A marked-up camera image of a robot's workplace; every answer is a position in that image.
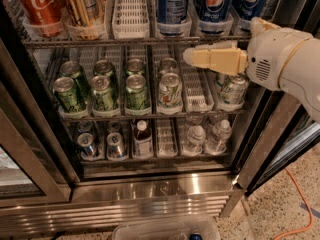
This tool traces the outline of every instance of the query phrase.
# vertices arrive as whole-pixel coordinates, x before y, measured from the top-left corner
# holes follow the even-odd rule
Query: orange cable
[[[308,211],[309,211],[309,215],[310,215],[310,223],[307,227],[305,228],[300,228],[300,229],[295,229],[295,230],[292,230],[292,231],[289,231],[289,232],[285,232],[285,233],[282,233],[280,235],[278,235],[277,237],[274,238],[274,240],[279,240],[285,236],[288,236],[288,235],[293,235],[293,234],[297,234],[297,233],[301,233],[301,232],[304,232],[304,231],[307,231],[309,230],[310,228],[312,228],[313,226],[313,214],[312,214],[312,211],[311,211],[311,208],[310,208],[310,205],[308,203],[308,201],[306,200],[306,198],[304,197],[303,193],[302,193],[302,190],[298,184],[298,182],[296,181],[296,179],[294,178],[294,176],[292,175],[292,173],[289,171],[289,169],[285,168],[285,170],[287,171],[287,173],[289,174],[289,176],[291,177],[293,183],[296,185],[296,188],[297,190],[299,191],[299,194],[301,196],[301,198],[303,199],[306,207],[308,208]]]

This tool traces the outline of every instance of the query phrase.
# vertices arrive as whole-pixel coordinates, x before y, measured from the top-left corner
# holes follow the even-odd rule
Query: floor
[[[282,239],[320,239],[320,144],[288,168],[312,208],[314,225],[307,232]],[[249,198],[243,198],[230,217],[218,218],[216,222],[222,240],[271,240],[283,232],[307,226],[309,220],[309,213],[293,181],[283,170]],[[73,232],[62,233],[55,237],[43,235],[32,238],[32,240],[53,239],[111,240],[112,232]]]

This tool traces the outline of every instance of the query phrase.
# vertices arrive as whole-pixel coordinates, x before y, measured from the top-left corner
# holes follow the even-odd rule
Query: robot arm
[[[218,49],[212,49],[206,51],[209,56],[206,65],[199,65],[197,55],[193,57],[187,49],[184,59],[190,65],[229,75],[245,71],[252,82],[296,97],[311,118],[320,122],[320,40],[294,29],[280,28],[273,24],[270,27],[269,23],[262,20],[256,19],[254,22],[259,23],[253,24],[256,28],[252,31],[253,37],[249,41],[247,54],[244,51],[236,54],[237,48],[234,47],[229,48],[234,50],[233,53],[228,49],[218,52],[215,52]],[[228,65],[223,63],[226,58],[236,66],[230,67],[229,62]]]

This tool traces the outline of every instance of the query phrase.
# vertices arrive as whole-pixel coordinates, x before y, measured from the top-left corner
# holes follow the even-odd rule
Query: vent
[[[269,77],[270,70],[271,70],[271,65],[270,65],[269,61],[267,61],[267,60],[259,61],[258,66],[257,66],[257,71],[256,71],[256,77],[260,81],[265,81]]]

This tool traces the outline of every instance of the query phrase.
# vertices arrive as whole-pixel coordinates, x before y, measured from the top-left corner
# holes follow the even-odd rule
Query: red can
[[[62,4],[61,0],[19,0],[25,15],[32,25],[49,25],[59,23],[62,15]],[[50,31],[46,31],[43,28],[41,34],[44,37],[56,36],[60,33],[61,27],[59,24],[50,26]]]

